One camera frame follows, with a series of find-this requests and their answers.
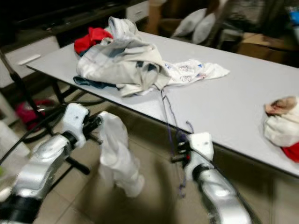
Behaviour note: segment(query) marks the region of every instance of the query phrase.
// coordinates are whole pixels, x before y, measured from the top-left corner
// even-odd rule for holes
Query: gray tabletop
[[[288,159],[280,148],[263,136],[265,103],[299,95],[299,70],[260,59],[141,33],[157,45],[164,60],[176,63],[188,59],[218,63],[231,73],[214,80],[198,81],[184,87],[166,87],[178,120],[178,127],[209,132],[213,141],[247,157],[299,176],[299,165]],[[96,89],[74,83],[78,56],[73,45],[42,57],[28,66],[103,97],[121,106],[165,122],[160,92],[121,98],[115,88]],[[169,122],[174,125],[169,110]]]

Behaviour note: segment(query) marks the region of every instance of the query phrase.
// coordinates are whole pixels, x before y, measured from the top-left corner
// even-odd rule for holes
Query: pile of clothes
[[[286,97],[265,106],[269,115],[264,135],[282,148],[286,156],[299,162],[299,97]]]
[[[75,51],[82,56],[76,83],[97,88],[115,86],[122,97],[128,97],[229,73],[217,64],[198,60],[165,62],[154,44],[142,40],[133,22],[110,17],[108,24],[106,29],[90,29],[86,37],[75,42]]]

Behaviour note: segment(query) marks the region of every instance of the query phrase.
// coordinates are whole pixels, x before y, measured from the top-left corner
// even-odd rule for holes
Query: tiled floor
[[[82,99],[91,100],[95,97],[87,94]],[[178,196],[177,170],[180,168],[169,163],[170,145],[163,125],[108,102],[90,109],[91,112],[106,110],[123,120],[129,133],[130,150],[141,161],[140,172],[145,177],[144,189],[134,199],[126,198],[119,188],[107,189],[98,175],[100,148],[96,143],[88,141],[82,149],[74,150],[72,157],[91,166],[92,173],[86,176],[73,169],[49,193],[35,224],[209,223],[195,184],[187,184],[184,199]],[[21,127],[14,129],[21,135]],[[55,128],[55,131],[59,130],[61,124]],[[248,168],[244,164],[246,162],[220,151],[216,153],[215,160],[239,187],[263,223],[270,223],[268,183],[263,172]],[[56,178],[68,167],[68,164],[64,164]]]

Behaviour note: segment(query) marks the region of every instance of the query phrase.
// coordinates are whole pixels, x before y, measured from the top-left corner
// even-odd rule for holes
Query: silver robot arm
[[[101,124],[100,117],[69,104],[63,117],[63,133],[35,147],[27,165],[16,178],[10,196],[0,205],[0,224],[29,224],[36,219],[58,168],[76,147],[82,147],[89,133]]]
[[[198,184],[202,201],[212,224],[253,224],[252,209],[241,198],[232,184],[211,162],[214,155],[209,133],[188,136],[179,144],[179,155],[172,162],[181,161],[186,179]]]

